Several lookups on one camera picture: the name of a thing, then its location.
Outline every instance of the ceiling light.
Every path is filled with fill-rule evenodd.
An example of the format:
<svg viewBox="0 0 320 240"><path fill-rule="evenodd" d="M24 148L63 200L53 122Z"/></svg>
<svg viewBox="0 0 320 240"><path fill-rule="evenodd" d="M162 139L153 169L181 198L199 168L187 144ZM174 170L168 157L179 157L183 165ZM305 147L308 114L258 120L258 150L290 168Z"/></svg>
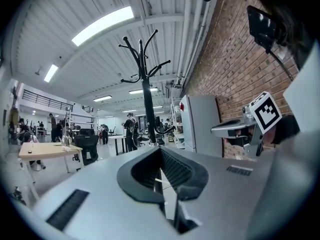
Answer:
<svg viewBox="0 0 320 240"><path fill-rule="evenodd" d="M150 88L150 92L158 91L158 88ZM131 90L129 91L130 94L142 94L144 91L141 90Z"/></svg>
<svg viewBox="0 0 320 240"><path fill-rule="evenodd" d="M93 101L94 102L100 102L100 101L104 101L104 100L108 100L108 99L111 99L112 96L108 95L108 96L105 96L105 97L102 97L102 98L95 98Z"/></svg>
<svg viewBox="0 0 320 240"><path fill-rule="evenodd" d="M133 110L127 110L127 111L122 111L123 113L126 113L126 112L133 112L133 111L137 111L136 109L133 109Z"/></svg>
<svg viewBox="0 0 320 240"><path fill-rule="evenodd" d="M79 46L100 31L117 23L132 19L133 17L134 14L130 6L111 12L87 26L72 39L72 42L74 42L76 46Z"/></svg>
<svg viewBox="0 0 320 240"><path fill-rule="evenodd" d="M46 81L47 83L50 82L51 78L54 76L54 74L56 73L58 67L54 64L51 65L51 67L49 68L48 73L46 73L46 76L44 78L44 81Z"/></svg>

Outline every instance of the black railing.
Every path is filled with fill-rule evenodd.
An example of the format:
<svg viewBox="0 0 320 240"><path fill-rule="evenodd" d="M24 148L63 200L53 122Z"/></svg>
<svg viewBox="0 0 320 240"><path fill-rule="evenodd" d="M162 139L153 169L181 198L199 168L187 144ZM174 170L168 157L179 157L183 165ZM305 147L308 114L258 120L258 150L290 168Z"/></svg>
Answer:
<svg viewBox="0 0 320 240"><path fill-rule="evenodd" d="M92 113L94 111L94 108L90 106L82 106L82 109L87 113Z"/></svg>
<svg viewBox="0 0 320 240"><path fill-rule="evenodd" d="M23 100L27 100L30 102L38 103L44 106L48 106L51 108L59 109L59 110L73 110L73 105L67 104L55 99L51 99L39 94L36 94L34 92L28 91L26 89L23 90L23 95L22 95Z"/></svg>

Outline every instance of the table leg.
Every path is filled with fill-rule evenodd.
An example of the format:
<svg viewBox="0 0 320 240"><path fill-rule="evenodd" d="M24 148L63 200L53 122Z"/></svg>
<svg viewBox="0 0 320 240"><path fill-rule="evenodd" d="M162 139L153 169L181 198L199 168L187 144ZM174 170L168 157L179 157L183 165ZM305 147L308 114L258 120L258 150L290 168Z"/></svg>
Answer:
<svg viewBox="0 0 320 240"><path fill-rule="evenodd" d="M28 170L28 163L29 163L29 161L22 161L22 166L25 168L25 174L26 174L26 177L27 178L29 178L29 180L30 180L30 189L31 189L31 192L32 192L32 194L33 194L33 196L34 196L34 198L35 198L35 200L39 200L40 199L40 197L39 197L39 195L38 195L38 193L37 193L37 191L36 191L36 187L35 187L35 185L34 185L34 179L33 179L33 176L32 176L32 174L30 173L30 171Z"/></svg>
<svg viewBox="0 0 320 240"><path fill-rule="evenodd" d="M121 139L121 142L122 142L122 153L125 153L125 146L124 146L124 139L123 138Z"/></svg>
<svg viewBox="0 0 320 240"><path fill-rule="evenodd" d="M29 161L25 162L25 167L27 169L27 171L29 172L29 175L31 177L32 183L36 183L35 178L34 178L34 174L32 173L32 168L30 166Z"/></svg>
<svg viewBox="0 0 320 240"><path fill-rule="evenodd" d="M128 153L128 143L127 143L127 138L124 139L125 143L125 152Z"/></svg>
<svg viewBox="0 0 320 240"><path fill-rule="evenodd" d="M119 153L118 153L118 144L117 144L117 139L116 138L114 139L114 143L115 143L115 155L118 156Z"/></svg>
<svg viewBox="0 0 320 240"><path fill-rule="evenodd" d="M81 152L81 151L79 151L78 157L79 157L81 169L85 168L85 164L84 164L84 160L83 160L83 158L82 158L82 152Z"/></svg>
<svg viewBox="0 0 320 240"><path fill-rule="evenodd" d="M66 171L67 171L67 173L70 173L66 156L64 156L63 158L64 158L64 163L65 163Z"/></svg>

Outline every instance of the wooden desk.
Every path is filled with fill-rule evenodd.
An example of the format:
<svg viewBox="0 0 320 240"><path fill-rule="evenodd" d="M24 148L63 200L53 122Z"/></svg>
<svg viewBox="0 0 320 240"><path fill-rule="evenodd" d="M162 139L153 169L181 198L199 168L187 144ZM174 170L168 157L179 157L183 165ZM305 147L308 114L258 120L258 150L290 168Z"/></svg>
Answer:
<svg viewBox="0 0 320 240"><path fill-rule="evenodd" d="M35 186L34 186L34 178L32 174L32 170L30 167L30 163L28 161L36 161L36 160L44 160L44 159L50 159L50 158L64 158L66 171L69 173L69 168L66 160L66 156L75 155L78 154L79 160L80 160L80 167L81 169L84 168L84 163L82 159L82 148L70 145L71 150L70 151L64 151L62 149L62 145L59 142L50 142L50 143L30 143L25 142L22 144L22 147L19 152L19 158L21 158L23 166L28 169L29 176L32 179L31 184L31 191L34 195L34 197L38 200L39 196L36 192Z"/></svg>
<svg viewBox="0 0 320 240"><path fill-rule="evenodd" d="M116 135L116 136L110 136L108 137L109 139L114 139L114 143L115 143L115 154L118 156L118 143L117 140L121 139L122 142L122 154L123 153L128 153L128 146L127 146L127 139L126 136L123 135Z"/></svg>

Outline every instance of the black coat rack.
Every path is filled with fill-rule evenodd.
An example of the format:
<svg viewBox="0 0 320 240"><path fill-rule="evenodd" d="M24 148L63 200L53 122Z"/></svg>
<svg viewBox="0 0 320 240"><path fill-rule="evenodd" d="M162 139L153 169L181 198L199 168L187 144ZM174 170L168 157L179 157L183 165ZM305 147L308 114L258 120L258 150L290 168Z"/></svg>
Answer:
<svg viewBox="0 0 320 240"><path fill-rule="evenodd" d="M155 122L155 113L153 108L153 102L152 102L152 96L150 91L150 81L149 78L153 77L159 69L165 64L170 63L171 61L168 60L166 62L163 62L157 66L155 66L153 69L150 70L148 73L147 66L146 66L146 59L148 56L146 56L146 49L148 47L148 44L150 43L151 39L155 36L155 34L158 32L158 30L154 30L152 35L147 40L145 46L142 45L142 40L139 40L139 53L132 48L130 45L128 38L126 36L123 37L123 41L126 43L126 45L119 44L119 47L128 48L138 66L138 79L137 80L124 80L121 79L120 81L122 83L130 83L135 84L141 79L142 83L142 91L143 91L143 98L144 98L144 107L145 107L145 115L147 120L147 127L148 127L148 138L151 140L152 143L156 143L156 135L155 132L158 134L166 134L173 130L175 127L171 127L167 129L164 132L160 132L156 128L156 122Z"/></svg>

